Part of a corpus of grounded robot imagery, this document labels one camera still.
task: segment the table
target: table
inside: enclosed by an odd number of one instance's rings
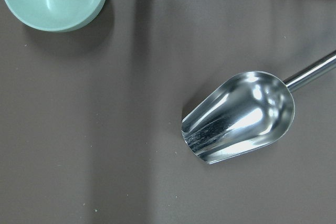
[[[232,75],[336,48],[336,0],[107,0],[47,33],[0,0],[1,223],[333,223],[336,71],[275,144],[213,165],[181,120]]]

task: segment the tabletop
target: tabletop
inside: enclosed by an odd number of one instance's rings
[[[106,0],[35,30],[0,0],[0,223],[334,223],[336,71],[265,148],[208,165],[181,120],[231,76],[336,49],[336,0]]]

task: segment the metal handle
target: metal handle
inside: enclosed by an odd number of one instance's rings
[[[284,83],[292,93],[336,67],[336,51],[314,62],[300,72],[287,78]]]

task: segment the gray table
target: gray table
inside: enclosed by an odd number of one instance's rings
[[[269,147],[206,165],[180,133],[232,75],[336,49],[336,0],[107,0],[62,34],[0,15],[0,223],[336,220],[336,71]]]

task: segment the silver scoop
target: silver scoop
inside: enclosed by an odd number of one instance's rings
[[[208,164],[269,145],[293,122],[291,93],[334,67],[336,51],[285,81],[261,71],[239,73],[183,119],[182,136]]]

